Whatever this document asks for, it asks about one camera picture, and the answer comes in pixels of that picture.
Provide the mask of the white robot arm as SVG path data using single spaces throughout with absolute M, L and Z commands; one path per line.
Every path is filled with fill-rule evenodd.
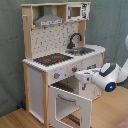
M 102 90 L 111 92 L 128 81 L 128 59 L 122 67 L 117 63 L 105 63 L 102 68 L 77 71 L 75 77 L 84 84 L 95 84 Z

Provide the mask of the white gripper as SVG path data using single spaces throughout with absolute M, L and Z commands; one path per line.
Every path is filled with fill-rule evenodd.
M 90 82 L 92 76 L 100 71 L 99 68 L 77 71 L 75 77 L 82 82 Z

